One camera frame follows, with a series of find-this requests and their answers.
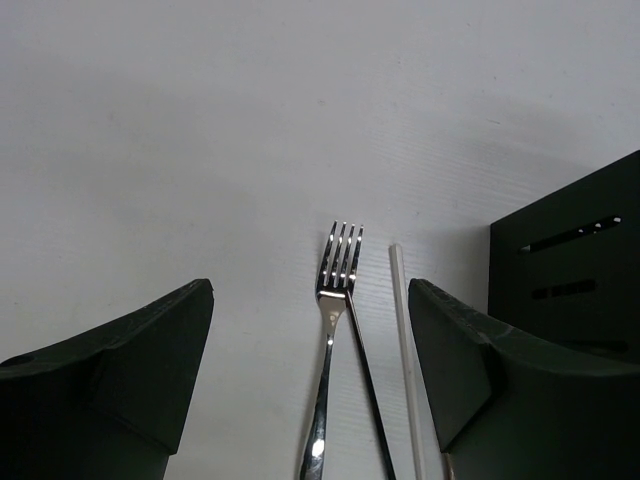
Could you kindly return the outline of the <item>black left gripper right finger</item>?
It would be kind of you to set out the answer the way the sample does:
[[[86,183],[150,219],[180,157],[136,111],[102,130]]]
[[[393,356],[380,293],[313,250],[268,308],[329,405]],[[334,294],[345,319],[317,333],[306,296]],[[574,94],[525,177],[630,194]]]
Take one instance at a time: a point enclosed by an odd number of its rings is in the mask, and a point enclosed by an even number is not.
[[[638,477],[637,365],[538,338],[424,279],[409,312],[456,479]]]

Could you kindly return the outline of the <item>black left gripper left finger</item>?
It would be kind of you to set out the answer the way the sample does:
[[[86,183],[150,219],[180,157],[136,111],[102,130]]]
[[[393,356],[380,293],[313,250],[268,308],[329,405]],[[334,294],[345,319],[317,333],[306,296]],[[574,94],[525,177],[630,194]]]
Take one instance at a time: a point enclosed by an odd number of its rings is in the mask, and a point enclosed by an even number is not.
[[[161,479],[214,310],[209,280],[1,364],[4,479]]]

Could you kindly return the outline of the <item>silver metal fork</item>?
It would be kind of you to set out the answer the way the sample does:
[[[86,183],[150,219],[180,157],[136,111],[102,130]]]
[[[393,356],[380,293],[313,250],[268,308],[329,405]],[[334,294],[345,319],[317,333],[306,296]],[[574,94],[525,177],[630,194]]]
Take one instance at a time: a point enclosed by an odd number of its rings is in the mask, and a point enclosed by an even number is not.
[[[315,297],[323,322],[324,356],[299,478],[323,477],[326,452],[329,377],[337,323],[347,310],[347,297],[357,278],[364,228],[336,221],[330,230],[319,266]]]

